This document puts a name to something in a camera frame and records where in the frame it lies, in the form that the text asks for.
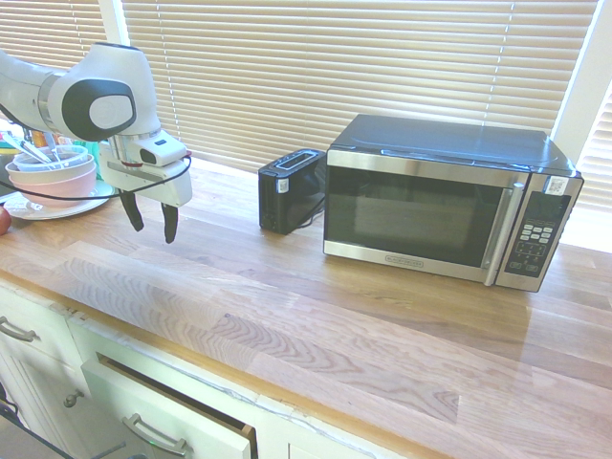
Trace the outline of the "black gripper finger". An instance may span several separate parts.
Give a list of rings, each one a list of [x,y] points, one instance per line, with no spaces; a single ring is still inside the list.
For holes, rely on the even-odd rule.
[[[134,193],[119,190],[120,201],[123,206],[123,209],[129,219],[130,224],[132,225],[135,231],[141,231],[144,227],[141,213],[137,206],[136,196]]]
[[[164,240],[166,244],[171,244],[177,234],[179,210],[171,205],[161,203],[164,216]]]

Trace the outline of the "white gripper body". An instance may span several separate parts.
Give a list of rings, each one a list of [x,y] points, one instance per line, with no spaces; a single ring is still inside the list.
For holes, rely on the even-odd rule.
[[[117,159],[108,142],[99,144],[98,162],[103,181],[116,189],[132,191],[173,207],[192,197],[187,163],[178,160],[157,167],[151,164],[126,166]]]

